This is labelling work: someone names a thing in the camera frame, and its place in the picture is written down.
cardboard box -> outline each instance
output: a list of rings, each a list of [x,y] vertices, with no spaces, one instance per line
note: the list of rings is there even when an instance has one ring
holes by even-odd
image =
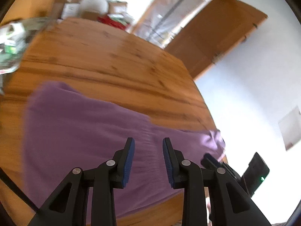
[[[89,19],[93,21],[97,21],[97,18],[100,17],[101,15],[97,12],[91,12],[91,11],[84,11],[82,13],[82,19]]]
[[[62,11],[61,19],[78,17],[81,2],[82,0],[67,0]]]
[[[128,7],[127,2],[121,2],[116,0],[107,0],[108,2],[108,13],[122,14],[125,13]]]

wood grain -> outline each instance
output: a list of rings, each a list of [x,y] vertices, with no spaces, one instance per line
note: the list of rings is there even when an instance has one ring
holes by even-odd
[[[196,79],[246,39],[267,15],[238,0],[212,0],[166,46]]]
[[[82,94],[149,115],[165,127],[215,129],[210,112],[183,63],[124,31],[67,19],[40,33],[5,88],[0,106],[0,166],[22,184],[22,116],[27,97],[44,81],[63,81]],[[33,213],[0,183],[0,200],[17,225]],[[183,196],[118,220],[118,225],[170,226],[182,217]]]

black cable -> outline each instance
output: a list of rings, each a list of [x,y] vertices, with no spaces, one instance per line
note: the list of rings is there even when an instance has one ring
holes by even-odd
[[[0,180],[2,180],[22,201],[24,201],[32,210],[38,212],[38,207],[23,193],[22,190],[10,179],[10,177],[0,167]]]

white box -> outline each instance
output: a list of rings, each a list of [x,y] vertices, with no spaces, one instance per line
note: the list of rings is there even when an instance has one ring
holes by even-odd
[[[107,0],[108,3],[108,13],[125,13],[128,7],[127,2],[121,2],[117,0]]]
[[[6,39],[5,45],[15,47],[19,44],[20,41],[23,41],[23,40],[25,40],[25,37],[23,34],[14,35],[14,36],[11,36],[8,39]]]
[[[7,39],[15,35],[23,39],[26,37],[26,32],[21,22],[11,22],[8,25],[0,27],[0,44],[5,43]]]
[[[81,1],[82,0],[67,0],[62,11],[61,19],[78,17]]]

open door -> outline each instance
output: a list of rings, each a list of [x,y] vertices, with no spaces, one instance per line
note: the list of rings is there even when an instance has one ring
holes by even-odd
[[[193,78],[219,61],[267,18],[238,0],[212,0],[166,46]]]

